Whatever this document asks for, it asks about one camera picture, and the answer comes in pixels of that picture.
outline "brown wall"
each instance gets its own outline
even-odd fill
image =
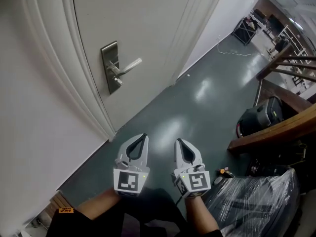
[[[266,15],[266,19],[268,19],[271,14],[273,14],[284,26],[288,25],[289,29],[292,31],[293,34],[295,34],[295,37],[297,35],[300,35],[298,40],[303,45],[303,47],[306,48],[306,52],[309,55],[313,55],[312,50],[300,34],[300,32],[296,29],[296,27],[293,25],[293,23],[288,19],[286,15],[282,11],[280,11],[270,0],[259,0],[257,4],[254,6],[254,9],[260,10],[263,14]]]

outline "orange label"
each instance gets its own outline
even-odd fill
[[[71,207],[59,208],[59,213],[74,213],[74,209]]]

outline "door handle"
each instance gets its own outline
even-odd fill
[[[119,77],[125,75],[142,62],[142,59],[138,58],[125,68],[119,69],[118,43],[116,41],[103,47],[101,56],[110,94],[123,85]]]

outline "ceiling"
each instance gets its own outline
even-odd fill
[[[316,0],[270,0],[284,14],[303,27],[303,36],[316,46]]]

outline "plastic wrap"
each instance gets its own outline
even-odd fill
[[[281,237],[299,203],[294,169],[282,176],[225,179],[204,203],[225,237]]]

